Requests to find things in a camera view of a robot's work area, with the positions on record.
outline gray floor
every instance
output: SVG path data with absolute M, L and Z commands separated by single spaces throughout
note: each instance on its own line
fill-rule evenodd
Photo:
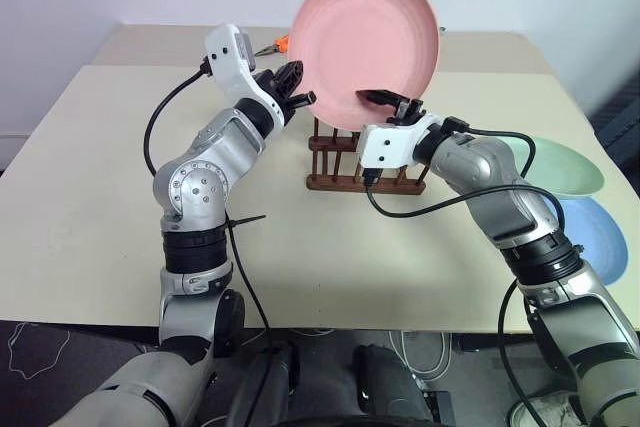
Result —
M 0 338 L 5 343 L 14 326 L 12 322 L 0 322 Z M 245 334 L 250 338 L 256 332 L 259 331 Z M 21 368 L 28 375 L 50 364 L 65 338 L 65 331 L 27 326 L 14 345 L 14 368 Z M 301 385 L 293 400 L 291 418 L 361 413 L 350 370 L 351 355 L 359 344 L 389 346 L 386 331 L 336 331 L 325 337 L 306 338 L 278 330 L 276 338 L 293 340 L 301 350 Z M 234 358 L 219 361 L 218 380 L 206 394 L 198 414 L 200 422 L 227 412 L 244 369 L 265 345 L 264 337 L 260 338 L 243 347 Z M 426 367 L 437 360 L 440 336 L 409 334 L 407 345 L 412 362 Z M 535 345 L 511 347 L 509 352 L 525 391 L 544 392 L 566 387 L 545 366 Z M 132 344 L 72 333 L 56 367 L 25 381 L 19 374 L 7 370 L 9 351 L 5 346 L 0 354 L 2 425 L 38 426 L 55 421 L 137 354 Z M 454 352 L 447 375 L 434 382 L 432 388 L 451 392 L 459 426 L 505 425 L 505 415 L 515 401 L 496 350 Z

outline tabletop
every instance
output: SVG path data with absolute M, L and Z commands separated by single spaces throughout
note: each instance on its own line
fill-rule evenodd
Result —
M 451 70 L 435 75 L 423 97 L 427 109 L 476 128 L 561 142 L 603 172 L 605 186 L 594 198 L 618 222 L 629 248 L 628 268 L 609 289 L 637 328 L 640 202 L 587 119 L 549 72 Z M 76 75 L 0 178 L 1 318 L 157 325 L 162 212 L 142 158 L 142 134 L 155 105 L 193 71 L 107 60 Z M 185 90 L 158 120 L 154 162 L 180 155 L 225 107 L 210 79 Z M 513 276 L 466 207 L 388 219 L 362 194 L 307 190 L 312 124 L 308 112 L 299 112 L 268 141 L 229 201 L 234 218 L 267 215 L 236 232 L 272 325 L 495 332 Z M 343 167 L 352 161 L 343 157 Z M 403 211 L 454 195 L 430 174 L 426 183 L 421 196 L 378 200 Z M 231 286 L 245 294 L 246 326 L 259 326 L 239 276 Z M 528 331 L 516 300 L 505 330 Z

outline black cable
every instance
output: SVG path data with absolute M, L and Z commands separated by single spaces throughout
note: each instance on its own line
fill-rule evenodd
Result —
M 516 391 L 516 394 L 518 394 L 518 397 L 520 397 L 520 400 L 531 414 L 531 417 L 533 417 L 533 420 L 536 421 L 536 424 L 538 424 L 539 427 L 547 427 L 547 424 L 544 423 L 544 421 L 542 420 L 538 412 L 536 412 L 536 409 L 533 407 L 533 405 L 531 405 L 531 402 L 529 402 L 529 399 L 522 390 L 522 387 L 520 386 L 520 383 L 518 382 L 518 379 L 516 378 L 516 375 L 511 368 L 511 364 L 509 363 L 509 359 L 507 358 L 507 350 L 504 346 L 504 317 L 507 313 L 509 299 L 511 299 L 511 295 L 513 295 L 513 291 L 516 290 L 517 285 L 517 280 L 514 280 L 511 283 L 511 285 L 507 289 L 507 292 L 504 294 L 502 304 L 500 305 L 500 314 L 498 315 L 498 350 L 500 351 L 500 359 L 502 360 L 504 370 L 507 372 L 507 376 L 511 381 L 511 385 L 513 385 L 513 389 Z
M 144 161 L 147 164 L 147 168 L 149 169 L 149 172 L 151 172 L 151 175 L 153 176 L 156 175 L 156 168 L 153 166 L 153 162 L 151 161 L 151 155 L 149 154 L 149 141 L 151 140 L 151 132 L 153 131 L 153 126 L 156 123 L 158 116 L 164 110 L 167 104 L 171 102 L 171 100 L 180 93 L 181 90 L 193 84 L 196 80 L 198 80 L 204 74 L 206 74 L 206 71 L 202 67 L 200 67 L 200 70 L 198 72 L 193 74 L 187 80 L 182 82 L 179 86 L 177 86 L 175 89 L 169 92 L 169 94 L 162 100 L 162 102 L 158 104 L 158 107 L 156 107 L 156 110 L 153 111 L 153 114 L 151 114 L 151 118 L 147 123 L 147 128 L 144 131 L 144 141 L 142 144 Z
M 240 271 L 240 275 L 242 276 L 242 280 L 244 284 L 247 286 L 247 290 L 253 299 L 256 308 L 258 309 L 258 313 L 260 314 L 260 318 L 262 319 L 262 323 L 264 324 L 264 328 L 267 334 L 267 341 L 269 342 L 269 351 L 267 353 L 267 366 L 264 369 L 264 374 L 262 375 L 262 379 L 260 380 L 260 384 L 258 385 L 258 390 L 256 391 L 256 395 L 253 398 L 253 402 L 251 402 L 251 407 L 249 408 L 249 412 L 247 413 L 247 418 L 244 421 L 244 427 L 249 427 L 251 423 L 251 418 L 253 417 L 253 413 L 258 406 L 258 400 L 260 400 L 260 395 L 262 394 L 262 390 L 264 389 L 265 384 L 267 383 L 267 378 L 269 377 L 269 372 L 271 371 L 271 362 L 273 360 L 273 336 L 271 332 L 271 327 L 269 326 L 269 321 L 267 320 L 267 316 L 264 313 L 262 308 L 262 304 L 260 304 L 260 300 L 258 300 L 258 296 L 256 292 L 253 290 L 251 286 L 251 282 L 249 282 L 249 278 L 244 271 L 242 266 L 242 262 L 240 261 L 240 255 L 238 254 L 238 246 L 236 245 L 236 238 L 233 234 L 233 223 L 229 221 L 229 215 L 227 214 L 227 227 L 229 228 L 229 241 L 231 242 L 231 249 L 233 250 L 233 256 L 236 259 L 236 264 L 238 265 L 238 270 Z
M 473 135 L 486 135 L 489 137 L 514 137 L 516 139 L 524 140 L 529 146 L 529 156 L 527 157 L 527 161 L 525 162 L 524 167 L 522 168 L 522 172 L 520 172 L 520 177 L 524 178 L 527 175 L 527 173 L 529 172 L 529 169 L 531 168 L 531 164 L 533 164 L 533 159 L 536 156 L 536 143 L 533 141 L 531 137 L 525 134 L 521 134 L 520 132 L 508 132 L 508 131 L 501 131 L 501 130 L 479 130 L 479 129 L 472 129 L 471 127 L 468 127 L 466 131 Z
M 392 217 L 394 219 L 407 219 L 410 217 L 417 217 L 419 215 L 430 214 L 431 212 L 435 212 L 436 210 L 440 210 L 444 207 L 449 207 L 450 205 L 464 202 L 466 200 L 473 199 L 474 197 L 480 197 L 482 195 L 504 192 L 508 190 L 526 190 L 528 192 L 535 192 L 549 199 L 549 201 L 556 209 L 556 215 L 558 216 L 558 224 L 560 225 L 560 230 L 564 230 L 564 210 L 562 208 L 562 204 L 560 204 L 560 201 L 556 199 L 556 197 L 551 192 L 541 189 L 540 187 L 534 187 L 533 185 L 514 184 L 487 187 L 486 189 L 475 190 L 473 192 L 469 192 L 468 194 L 463 194 L 458 197 L 454 197 L 453 199 L 445 200 L 443 202 L 440 202 L 439 204 L 425 207 L 424 209 L 414 210 L 413 212 L 389 212 L 387 210 L 384 210 L 373 198 L 373 192 L 371 189 L 371 187 L 367 187 L 367 197 L 369 198 L 369 202 L 371 202 L 371 205 L 373 205 L 373 207 L 382 215 L 386 217 Z

